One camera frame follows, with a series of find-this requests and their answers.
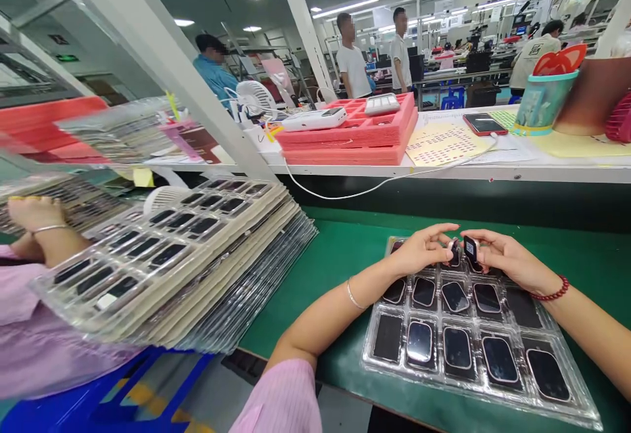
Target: smartphone on table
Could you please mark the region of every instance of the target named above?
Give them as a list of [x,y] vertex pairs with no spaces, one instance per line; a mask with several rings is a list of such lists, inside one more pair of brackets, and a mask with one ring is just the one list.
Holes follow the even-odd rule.
[[495,133],[497,135],[508,134],[508,130],[495,121],[495,119],[493,119],[493,117],[491,117],[488,113],[465,114],[463,119],[475,135],[488,136],[491,135],[491,133]]

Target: hand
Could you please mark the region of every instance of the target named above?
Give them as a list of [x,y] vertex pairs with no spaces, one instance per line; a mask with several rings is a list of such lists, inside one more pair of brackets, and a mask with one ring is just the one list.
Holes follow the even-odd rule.
[[561,290],[561,278],[514,238],[486,229],[470,229],[461,234],[480,241],[478,262],[484,273],[488,273],[489,267],[501,269],[521,288],[536,295]]
[[441,223],[417,231],[384,261],[398,277],[420,272],[430,264],[447,262],[453,254],[442,245],[451,241],[444,232],[455,231],[459,227],[452,223]]
[[61,201],[50,196],[12,196],[7,202],[9,216],[29,233],[39,228],[65,224]]

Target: workbench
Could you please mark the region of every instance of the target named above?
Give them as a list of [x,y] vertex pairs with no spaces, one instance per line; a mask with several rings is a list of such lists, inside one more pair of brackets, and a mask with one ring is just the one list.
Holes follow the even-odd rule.
[[[388,236],[443,222],[424,217],[304,208],[320,234],[311,243],[261,314],[239,349],[267,359],[283,331],[329,289],[384,256]],[[515,237],[553,270],[588,295],[626,327],[631,327],[627,262],[630,235],[591,233],[524,225],[451,221],[462,229],[485,227]],[[540,415],[366,371],[361,363],[368,309],[320,357],[316,379],[425,426],[449,433],[555,432],[588,430]],[[587,355],[568,345],[600,412],[607,433],[631,431],[631,408]]]

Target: yellow paper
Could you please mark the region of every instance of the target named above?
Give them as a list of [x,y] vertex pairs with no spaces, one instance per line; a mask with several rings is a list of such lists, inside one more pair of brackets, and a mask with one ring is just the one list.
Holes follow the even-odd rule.
[[466,127],[432,123],[414,131],[406,152],[417,167],[437,167],[481,154],[487,148],[486,142]]
[[631,146],[601,136],[573,136],[552,131],[545,136],[529,136],[542,151],[560,158],[610,157],[631,155]]
[[135,168],[133,170],[133,184],[136,187],[153,188],[153,172],[148,168]]

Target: red foam tray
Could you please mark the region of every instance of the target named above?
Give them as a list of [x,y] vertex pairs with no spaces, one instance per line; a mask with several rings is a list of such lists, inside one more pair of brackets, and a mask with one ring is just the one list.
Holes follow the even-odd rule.
[[283,150],[396,146],[402,141],[414,107],[414,94],[397,95],[401,108],[396,113],[368,116],[366,98],[338,100],[326,108],[344,107],[348,119],[333,129],[281,131],[275,138]]
[[418,108],[412,108],[400,143],[390,146],[360,148],[330,148],[327,150],[284,150],[283,156],[290,165],[384,165],[396,166],[406,153],[409,138],[419,119]]

